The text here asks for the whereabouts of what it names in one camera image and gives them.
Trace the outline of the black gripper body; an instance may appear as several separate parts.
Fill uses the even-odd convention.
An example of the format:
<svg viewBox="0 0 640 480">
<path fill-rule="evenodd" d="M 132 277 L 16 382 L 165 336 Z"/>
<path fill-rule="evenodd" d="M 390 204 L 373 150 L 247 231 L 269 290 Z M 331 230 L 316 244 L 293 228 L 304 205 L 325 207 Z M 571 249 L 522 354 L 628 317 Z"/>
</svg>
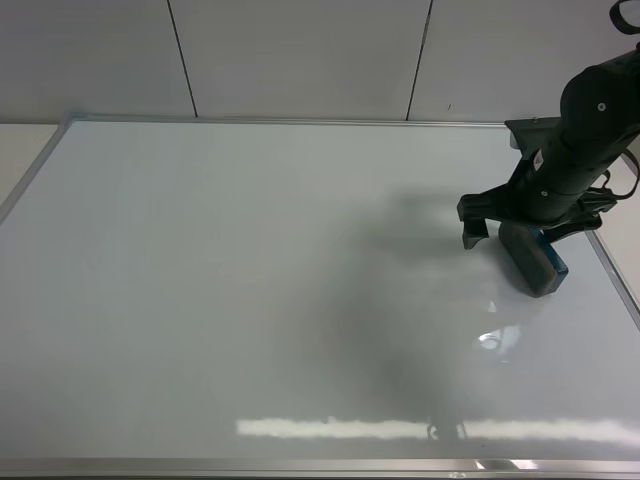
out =
<svg viewBox="0 0 640 480">
<path fill-rule="evenodd" d="M 625 137 L 610 146 L 584 144 L 575 149 L 554 129 L 537 151 L 521 155 L 506 183 L 463 195 L 457 205 L 459 220 L 494 220 L 541 230 L 562 219 L 601 215 L 630 197 L 594 185 L 610 176 L 609 167 L 620 156 L 630 155 L 629 145 Z"/>
</svg>

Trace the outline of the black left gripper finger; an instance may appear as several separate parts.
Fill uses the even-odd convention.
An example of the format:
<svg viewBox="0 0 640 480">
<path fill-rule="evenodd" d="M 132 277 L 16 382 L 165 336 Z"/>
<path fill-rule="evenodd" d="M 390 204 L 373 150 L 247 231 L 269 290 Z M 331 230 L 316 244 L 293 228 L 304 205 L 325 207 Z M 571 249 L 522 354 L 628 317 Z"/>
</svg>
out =
<svg viewBox="0 0 640 480">
<path fill-rule="evenodd" d="M 462 242 L 465 250 L 473 249 L 480 241 L 489 237 L 485 219 L 463 221 Z"/>
</svg>

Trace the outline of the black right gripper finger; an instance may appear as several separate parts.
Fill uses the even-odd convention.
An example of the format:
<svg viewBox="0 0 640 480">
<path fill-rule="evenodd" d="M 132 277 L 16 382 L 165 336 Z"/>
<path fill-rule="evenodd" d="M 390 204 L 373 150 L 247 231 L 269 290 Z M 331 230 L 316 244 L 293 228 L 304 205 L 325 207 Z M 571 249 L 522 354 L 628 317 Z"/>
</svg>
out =
<svg viewBox="0 0 640 480">
<path fill-rule="evenodd" d="M 601 226 L 602 219 L 599 214 L 584 214 L 562 219 L 543 227 L 538 235 L 537 243 L 541 246 L 551 245 L 577 233 L 597 230 Z"/>
</svg>

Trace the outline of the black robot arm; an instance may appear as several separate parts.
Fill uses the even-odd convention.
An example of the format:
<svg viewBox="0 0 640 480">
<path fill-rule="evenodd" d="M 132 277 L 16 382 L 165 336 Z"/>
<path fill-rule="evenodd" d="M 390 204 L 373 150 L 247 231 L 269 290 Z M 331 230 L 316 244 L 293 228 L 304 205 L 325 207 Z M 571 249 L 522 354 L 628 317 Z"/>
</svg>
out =
<svg viewBox="0 0 640 480">
<path fill-rule="evenodd" d="M 487 238 L 489 220 L 542 231 L 551 242 L 600 228 L 623 197 L 594 184 L 639 135 L 638 51 L 571 79 L 559 116 L 506 125 L 521 159 L 506 183 L 459 200 L 465 249 Z"/>
</svg>

